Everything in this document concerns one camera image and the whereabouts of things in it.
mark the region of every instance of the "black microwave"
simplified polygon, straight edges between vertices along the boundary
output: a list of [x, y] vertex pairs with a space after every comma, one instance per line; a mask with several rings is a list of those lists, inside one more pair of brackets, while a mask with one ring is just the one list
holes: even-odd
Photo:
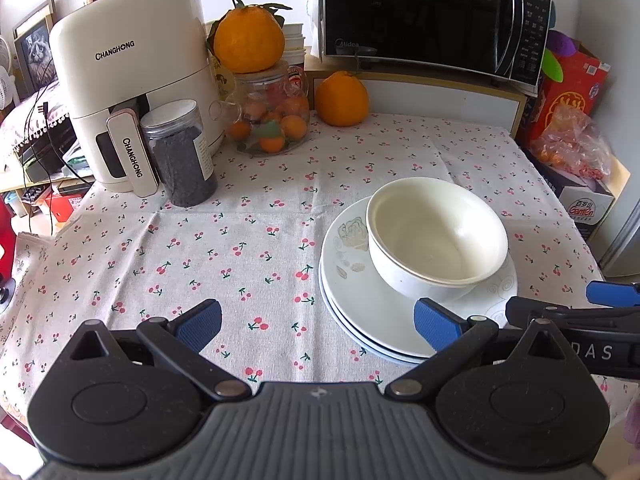
[[535, 92], [551, 0], [319, 0], [322, 56], [467, 70]]

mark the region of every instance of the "clear plastic bag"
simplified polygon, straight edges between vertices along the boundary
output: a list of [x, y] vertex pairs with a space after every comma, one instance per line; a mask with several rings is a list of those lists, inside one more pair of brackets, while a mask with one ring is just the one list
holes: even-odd
[[556, 107], [531, 151], [540, 162], [580, 177], [603, 180], [611, 173], [609, 145], [589, 116], [566, 104]]

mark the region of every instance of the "glass jar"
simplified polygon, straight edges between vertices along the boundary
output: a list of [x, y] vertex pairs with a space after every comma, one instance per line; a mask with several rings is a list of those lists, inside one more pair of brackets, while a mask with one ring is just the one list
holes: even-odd
[[218, 181], [196, 101], [154, 108], [140, 119], [140, 127], [169, 202], [191, 207], [213, 195]]
[[305, 140], [309, 130], [306, 78], [302, 87], [293, 84], [288, 70], [289, 64], [280, 60], [262, 72], [234, 74], [236, 88], [226, 102], [239, 105], [241, 117], [225, 133], [239, 152], [274, 155]]

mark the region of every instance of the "cat picture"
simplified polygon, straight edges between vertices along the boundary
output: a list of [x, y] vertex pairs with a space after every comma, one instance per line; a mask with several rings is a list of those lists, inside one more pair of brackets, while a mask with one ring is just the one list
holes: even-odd
[[43, 88], [57, 77], [46, 24], [41, 25], [24, 38], [23, 50], [35, 90]]

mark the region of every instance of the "plate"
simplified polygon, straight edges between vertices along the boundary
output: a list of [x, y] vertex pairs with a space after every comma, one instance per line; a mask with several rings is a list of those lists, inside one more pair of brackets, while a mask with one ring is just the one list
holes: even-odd
[[376, 346], [374, 348], [374, 346], [372, 345], [373, 342], [369, 339], [366, 339], [362, 334], [358, 333], [353, 327], [351, 327], [350, 324], [349, 326], [347, 326], [348, 322], [339, 313], [339, 311], [332, 305], [331, 301], [326, 295], [326, 292], [324, 290], [324, 285], [322, 284], [322, 267], [321, 266], [320, 266], [319, 275], [320, 277], [318, 278], [318, 283], [320, 285], [320, 295], [322, 296], [322, 300], [326, 305], [326, 309], [329, 311], [329, 314], [331, 314], [331, 317], [334, 318], [334, 321], [342, 329], [342, 331], [346, 335], [348, 335], [351, 339], [353, 339], [358, 346], [363, 347], [367, 352], [370, 352], [373, 355], [376, 355], [382, 359], [385, 359], [397, 365], [414, 366], [414, 365], [420, 364], [423, 361], [423, 359], [419, 359], [415, 361], [404, 361], [402, 359], [393, 357], [394, 354], [386, 353], [388, 352], [387, 350], [385, 350], [384, 352], [382, 350], [379, 350], [380, 348], [379, 346]]
[[[365, 224], [367, 203], [369, 198], [364, 198], [349, 206], [326, 232], [320, 256], [324, 290], [350, 325], [368, 339], [399, 354], [430, 357], [433, 348], [414, 327], [415, 301], [393, 290], [373, 266]], [[503, 327], [505, 305], [517, 288], [515, 266], [508, 255], [493, 276], [443, 306], [463, 319], [481, 314]]]
[[322, 299], [324, 300], [324, 303], [327, 309], [329, 310], [329, 313], [334, 318], [334, 321], [338, 325], [340, 325], [340, 328], [344, 332], [346, 332], [346, 334], [350, 336], [356, 343], [358, 343], [361, 346], [364, 346], [364, 348], [366, 348], [367, 351], [371, 351], [373, 354], [379, 357], [382, 357], [383, 359], [386, 359], [388, 361], [394, 362], [396, 364], [414, 366], [424, 361], [424, 359], [421, 359], [421, 358], [415, 358], [412, 356], [399, 354], [387, 348], [384, 348], [380, 346], [378, 343], [376, 343], [375, 341], [372, 341], [371, 339], [367, 338], [362, 332], [356, 329], [356, 327], [354, 327], [351, 323], [349, 323], [347, 319], [345, 319], [345, 317], [342, 315], [340, 310], [336, 308], [336, 306], [333, 304], [331, 299], [327, 296], [326, 291], [324, 290], [324, 284], [322, 283], [322, 280], [324, 279], [323, 273], [322, 273], [322, 265], [319, 266], [318, 274], [320, 276], [318, 279], [319, 285], [320, 285], [320, 293], [322, 295]]

